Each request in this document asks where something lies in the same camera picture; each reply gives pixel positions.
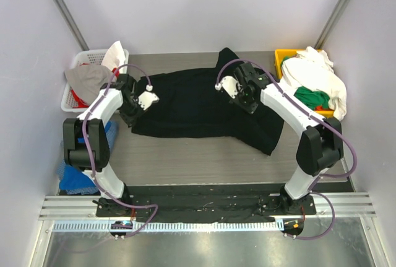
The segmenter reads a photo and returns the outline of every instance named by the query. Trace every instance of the laundry basket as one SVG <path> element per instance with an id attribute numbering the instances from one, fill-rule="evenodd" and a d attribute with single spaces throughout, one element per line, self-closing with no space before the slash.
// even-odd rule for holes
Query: laundry basket
<path id="1" fill-rule="evenodd" d="M 81 66 L 84 63 L 88 64 L 101 64 L 101 61 L 105 57 L 105 54 L 107 52 L 107 49 L 96 49 L 96 50 L 88 50 L 88 51 L 81 51 L 79 54 L 77 54 L 74 58 L 72 68 L 76 68 L 78 66 Z M 129 57 L 129 52 L 124 49 L 125 53 L 125 62 L 128 62 L 128 57 Z M 127 67 L 123 67 L 119 70 L 120 73 L 126 73 L 127 72 Z M 68 83 L 66 83 L 64 92 L 63 92 L 63 97 L 62 97 L 62 102 L 61 102 L 61 108 L 65 112 L 84 112 L 86 108 L 75 108 L 78 106 L 78 103 L 75 101 L 75 98 L 73 97 L 71 93 L 71 87 Z"/>
<path id="2" fill-rule="evenodd" d="M 282 68 L 280 67 L 280 64 L 282 63 L 283 59 L 285 57 L 292 58 L 297 54 L 297 51 L 301 51 L 304 49 L 276 49 L 275 50 L 275 69 L 277 70 L 277 76 L 279 79 L 282 78 Z M 334 110 L 318 110 L 315 111 L 316 113 L 323 115 L 326 118 L 333 117 L 334 115 Z"/>

